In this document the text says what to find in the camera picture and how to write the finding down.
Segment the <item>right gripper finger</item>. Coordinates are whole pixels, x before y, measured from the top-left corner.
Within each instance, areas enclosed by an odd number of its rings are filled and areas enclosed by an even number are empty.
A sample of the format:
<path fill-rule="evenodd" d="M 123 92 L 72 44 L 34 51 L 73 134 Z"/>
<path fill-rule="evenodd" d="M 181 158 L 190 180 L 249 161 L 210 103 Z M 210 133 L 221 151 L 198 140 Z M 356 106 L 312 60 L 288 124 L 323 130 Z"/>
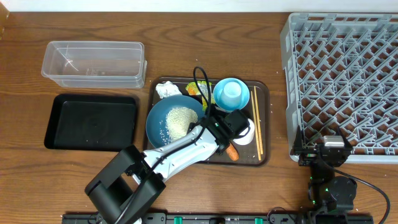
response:
<path fill-rule="evenodd" d="M 300 126 L 297 127 L 293 149 L 303 149 L 303 131 Z"/>
<path fill-rule="evenodd" d="M 346 139 L 345 135 L 343 134 L 343 132 L 342 132 L 342 130 L 340 128 L 337 128 L 337 134 L 342 138 L 345 149 L 352 149 L 353 148 L 351 143 Z"/>

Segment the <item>orange carrot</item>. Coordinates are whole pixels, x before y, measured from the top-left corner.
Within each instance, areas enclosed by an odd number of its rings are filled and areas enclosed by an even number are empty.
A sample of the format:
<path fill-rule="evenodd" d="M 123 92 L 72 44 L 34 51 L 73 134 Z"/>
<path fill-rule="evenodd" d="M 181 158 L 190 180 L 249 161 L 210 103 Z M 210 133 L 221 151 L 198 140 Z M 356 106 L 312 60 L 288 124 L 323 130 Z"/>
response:
<path fill-rule="evenodd" d="M 239 159 L 239 154 L 232 143 L 225 149 L 225 152 L 232 161 L 237 161 Z"/>

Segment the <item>pale pink cup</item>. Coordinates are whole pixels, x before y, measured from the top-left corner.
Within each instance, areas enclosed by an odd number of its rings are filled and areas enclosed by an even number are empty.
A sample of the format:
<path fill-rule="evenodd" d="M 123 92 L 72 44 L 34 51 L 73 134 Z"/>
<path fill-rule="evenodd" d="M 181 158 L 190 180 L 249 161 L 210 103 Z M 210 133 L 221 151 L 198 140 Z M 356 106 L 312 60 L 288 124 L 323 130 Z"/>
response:
<path fill-rule="evenodd" d="M 238 138 L 233 139 L 234 143 L 245 146 L 252 142 L 255 133 L 255 126 L 253 120 L 251 119 L 248 119 L 248 123 L 249 127 L 242 131 Z"/>

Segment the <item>light blue cup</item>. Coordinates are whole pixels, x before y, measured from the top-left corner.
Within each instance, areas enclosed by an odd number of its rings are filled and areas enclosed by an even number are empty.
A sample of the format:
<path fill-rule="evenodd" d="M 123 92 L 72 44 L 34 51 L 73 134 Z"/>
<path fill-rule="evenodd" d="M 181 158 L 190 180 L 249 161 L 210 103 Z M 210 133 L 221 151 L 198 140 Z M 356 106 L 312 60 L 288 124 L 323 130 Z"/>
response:
<path fill-rule="evenodd" d="M 228 82 L 223 88 L 221 100 L 228 108 L 235 108 L 240 104 L 241 92 L 239 83 Z"/>

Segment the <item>pile of white rice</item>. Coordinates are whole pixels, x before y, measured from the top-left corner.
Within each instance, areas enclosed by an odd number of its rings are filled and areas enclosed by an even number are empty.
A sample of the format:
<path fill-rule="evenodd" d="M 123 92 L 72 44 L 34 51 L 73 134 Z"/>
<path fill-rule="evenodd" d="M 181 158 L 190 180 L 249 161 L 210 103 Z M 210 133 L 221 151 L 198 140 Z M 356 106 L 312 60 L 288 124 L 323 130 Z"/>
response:
<path fill-rule="evenodd" d="M 187 134 L 189 125 L 198 121 L 198 115 L 187 107 L 171 109 L 165 118 L 165 131 L 160 132 L 162 142 L 169 144 Z"/>

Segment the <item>dark blue plate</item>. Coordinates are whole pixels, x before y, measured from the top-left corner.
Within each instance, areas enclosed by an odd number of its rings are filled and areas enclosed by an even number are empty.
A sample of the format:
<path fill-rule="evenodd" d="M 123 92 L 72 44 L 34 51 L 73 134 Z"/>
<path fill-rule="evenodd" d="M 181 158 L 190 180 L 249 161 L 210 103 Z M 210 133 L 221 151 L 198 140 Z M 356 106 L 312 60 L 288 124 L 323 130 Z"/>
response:
<path fill-rule="evenodd" d="M 205 116 L 202 104 L 190 96 L 175 95 L 155 103 L 149 111 L 146 121 L 147 138 L 153 148 L 162 147 L 170 143 L 171 139 L 166 128 L 166 116 L 170 110 L 180 107 L 192 109 L 198 115 L 198 119 Z"/>

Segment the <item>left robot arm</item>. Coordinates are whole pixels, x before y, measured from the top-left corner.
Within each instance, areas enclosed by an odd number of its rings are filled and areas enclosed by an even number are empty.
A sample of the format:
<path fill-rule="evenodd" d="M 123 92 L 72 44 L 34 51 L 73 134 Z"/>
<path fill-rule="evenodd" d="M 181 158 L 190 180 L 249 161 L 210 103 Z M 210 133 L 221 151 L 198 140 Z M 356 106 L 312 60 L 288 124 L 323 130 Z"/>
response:
<path fill-rule="evenodd" d="M 157 149 L 121 150 L 86 186 L 85 193 L 106 223 L 134 223 L 165 189 L 165 183 L 188 166 L 224 151 L 249 127 L 247 116 L 217 111 L 197 122 L 186 136 Z"/>

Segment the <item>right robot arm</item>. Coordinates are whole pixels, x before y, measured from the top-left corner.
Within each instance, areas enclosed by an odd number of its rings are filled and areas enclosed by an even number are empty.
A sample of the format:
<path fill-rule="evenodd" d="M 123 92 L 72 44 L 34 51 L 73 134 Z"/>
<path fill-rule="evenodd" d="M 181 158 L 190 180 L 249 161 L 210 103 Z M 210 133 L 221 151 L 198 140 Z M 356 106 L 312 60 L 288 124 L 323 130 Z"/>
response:
<path fill-rule="evenodd" d="M 302 143 L 303 133 L 297 129 L 291 155 L 298 156 L 299 166 L 308 166 L 311 176 L 308 198 L 313 209 L 297 215 L 295 223 L 348 223 L 347 213 L 354 207 L 357 183 L 335 168 L 344 164 L 353 149 L 337 129 L 332 136 L 323 136 L 313 149 Z"/>

